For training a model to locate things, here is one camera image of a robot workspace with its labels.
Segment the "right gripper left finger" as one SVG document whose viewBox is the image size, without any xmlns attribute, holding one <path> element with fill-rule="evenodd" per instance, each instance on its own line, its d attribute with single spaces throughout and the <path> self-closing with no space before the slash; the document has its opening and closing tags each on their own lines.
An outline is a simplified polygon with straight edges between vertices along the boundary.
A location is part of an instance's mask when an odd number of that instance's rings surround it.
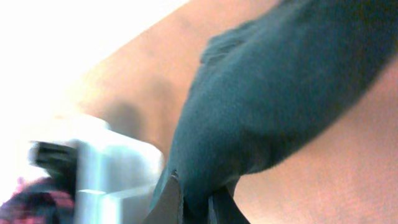
<svg viewBox="0 0 398 224">
<path fill-rule="evenodd" d="M 156 203 L 142 224 L 182 224 L 183 195 L 174 170 Z"/>
</svg>

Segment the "large black garment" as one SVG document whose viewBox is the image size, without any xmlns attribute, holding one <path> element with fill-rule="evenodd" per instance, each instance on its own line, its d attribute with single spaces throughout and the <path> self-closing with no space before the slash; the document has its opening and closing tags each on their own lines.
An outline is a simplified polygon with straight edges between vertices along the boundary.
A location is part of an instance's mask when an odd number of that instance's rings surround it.
<svg viewBox="0 0 398 224">
<path fill-rule="evenodd" d="M 65 190 L 73 200 L 76 195 L 78 150 L 51 142 L 34 142 L 29 154 L 30 163 L 44 169 L 55 185 Z"/>
</svg>

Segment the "red navy plaid shirt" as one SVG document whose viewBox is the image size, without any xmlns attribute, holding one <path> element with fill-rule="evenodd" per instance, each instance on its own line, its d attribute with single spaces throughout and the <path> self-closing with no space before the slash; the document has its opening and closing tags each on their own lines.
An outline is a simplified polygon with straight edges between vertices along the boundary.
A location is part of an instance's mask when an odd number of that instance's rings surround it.
<svg viewBox="0 0 398 224">
<path fill-rule="evenodd" d="M 73 224 L 75 201 L 50 178 L 35 180 L 1 205 L 1 224 Z"/>
</svg>

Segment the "dark navy garment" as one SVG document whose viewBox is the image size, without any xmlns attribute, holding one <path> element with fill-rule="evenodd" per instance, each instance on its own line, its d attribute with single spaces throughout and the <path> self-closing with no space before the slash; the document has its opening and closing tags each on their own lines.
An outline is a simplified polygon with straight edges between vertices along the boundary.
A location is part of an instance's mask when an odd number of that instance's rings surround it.
<svg viewBox="0 0 398 224">
<path fill-rule="evenodd" d="M 203 52 L 156 185 L 171 173 L 191 217 L 208 197 L 317 137 L 397 53 L 397 2 L 281 1 L 213 37 Z"/>
</svg>

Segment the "clear plastic storage bin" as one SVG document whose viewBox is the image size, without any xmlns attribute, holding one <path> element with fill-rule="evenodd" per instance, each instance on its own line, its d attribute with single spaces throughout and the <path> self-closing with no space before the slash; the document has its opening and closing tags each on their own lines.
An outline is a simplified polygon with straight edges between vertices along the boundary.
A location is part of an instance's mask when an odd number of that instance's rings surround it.
<svg viewBox="0 0 398 224">
<path fill-rule="evenodd" d="M 155 146 L 85 114 L 58 120 L 36 141 L 78 150 L 74 224 L 142 223 L 148 216 L 164 163 Z"/>
</svg>

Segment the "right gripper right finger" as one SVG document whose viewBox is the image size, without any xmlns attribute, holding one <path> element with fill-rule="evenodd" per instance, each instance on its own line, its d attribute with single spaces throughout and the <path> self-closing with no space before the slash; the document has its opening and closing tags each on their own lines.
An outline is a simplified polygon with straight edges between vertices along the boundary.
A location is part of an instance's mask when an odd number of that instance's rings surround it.
<svg viewBox="0 0 398 224">
<path fill-rule="evenodd" d="M 236 205 L 226 187 L 215 191 L 208 199 L 208 224 L 250 224 Z"/>
</svg>

